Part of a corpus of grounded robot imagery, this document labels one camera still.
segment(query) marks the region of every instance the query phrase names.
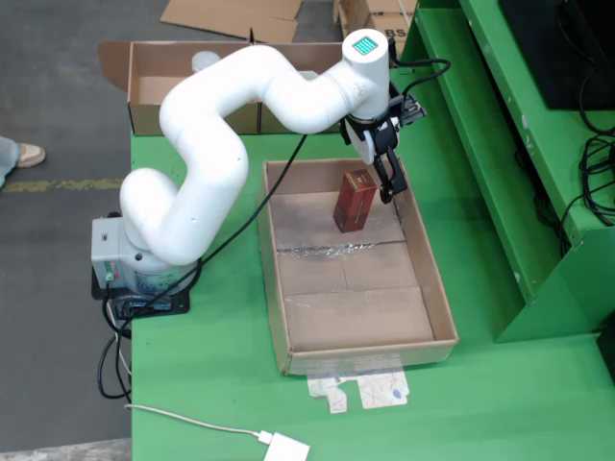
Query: person's foot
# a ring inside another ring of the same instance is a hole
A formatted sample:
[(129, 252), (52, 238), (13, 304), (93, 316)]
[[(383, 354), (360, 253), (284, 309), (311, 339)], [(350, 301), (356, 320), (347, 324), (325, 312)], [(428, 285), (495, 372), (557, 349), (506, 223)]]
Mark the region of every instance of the person's foot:
[(19, 144), (19, 158), (17, 168), (30, 168), (45, 160), (45, 150), (32, 144)]

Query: white robotic arm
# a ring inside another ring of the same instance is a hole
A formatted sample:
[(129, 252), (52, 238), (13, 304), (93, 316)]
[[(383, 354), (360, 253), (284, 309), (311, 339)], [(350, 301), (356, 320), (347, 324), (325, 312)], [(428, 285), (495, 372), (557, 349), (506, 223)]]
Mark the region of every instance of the white robotic arm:
[(393, 149), (399, 126), (418, 118), (415, 112), (422, 109), (418, 103), (407, 109), (407, 97), (389, 87), (388, 62), (386, 38), (367, 29), (349, 34), (342, 61), (315, 80), (304, 79), (276, 49), (256, 45), (174, 87), (160, 108), (160, 126), (184, 159), (187, 176), (179, 189), (151, 168), (124, 180), (122, 217), (92, 223), (99, 289), (172, 295), (190, 283), (195, 261), (207, 251), (248, 176), (245, 146), (224, 117), (250, 101), (261, 100), (297, 133), (318, 133), (343, 119), (346, 144), (352, 143), (365, 163), (374, 163), (382, 200), (406, 189)]
[(164, 135), (184, 159), (182, 187), (141, 168), (122, 184), (120, 204), (132, 243), (174, 266), (209, 247), (248, 175), (248, 157), (224, 117), (260, 99), (296, 133), (318, 133), (347, 114), (372, 120), (388, 110), (388, 43), (377, 31), (350, 34), (342, 61), (305, 80), (276, 49), (233, 53), (178, 84), (160, 108)]

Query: pant leg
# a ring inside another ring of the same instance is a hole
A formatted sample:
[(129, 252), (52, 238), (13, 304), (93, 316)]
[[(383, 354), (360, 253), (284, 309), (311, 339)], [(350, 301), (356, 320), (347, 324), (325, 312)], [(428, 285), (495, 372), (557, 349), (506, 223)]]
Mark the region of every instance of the pant leg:
[(19, 146), (12, 139), (0, 136), (0, 187), (19, 158)]

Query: concrete floor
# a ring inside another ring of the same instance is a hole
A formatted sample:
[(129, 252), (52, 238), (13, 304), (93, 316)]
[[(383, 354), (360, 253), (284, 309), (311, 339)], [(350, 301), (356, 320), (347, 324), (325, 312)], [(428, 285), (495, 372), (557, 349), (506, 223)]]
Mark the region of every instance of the concrete floor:
[[(48, 154), (0, 191), (0, 452), (130, 437), (123, 402), (96, 389), (110, 333), (89, 296), (90, 221), (118, 209), (118, 190), (58, 182), (129, 171), (126, 96), (100, 72), (101, 40), (229, 39), (159, 23), (166, 2), (0, 2), (0, 133)], [(298, 21), (295, 41), (341, 39), (331, 0), (307, 0)]]

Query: green led display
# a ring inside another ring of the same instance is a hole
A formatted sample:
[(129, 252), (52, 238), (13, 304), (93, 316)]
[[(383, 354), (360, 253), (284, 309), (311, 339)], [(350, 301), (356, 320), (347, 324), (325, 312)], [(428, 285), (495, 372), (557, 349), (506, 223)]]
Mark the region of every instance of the green led display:
[(377, 46), (378, 44), (369, 36), (365, 36), (353, 45), (353, 47), (363, 56), (374, 51)]

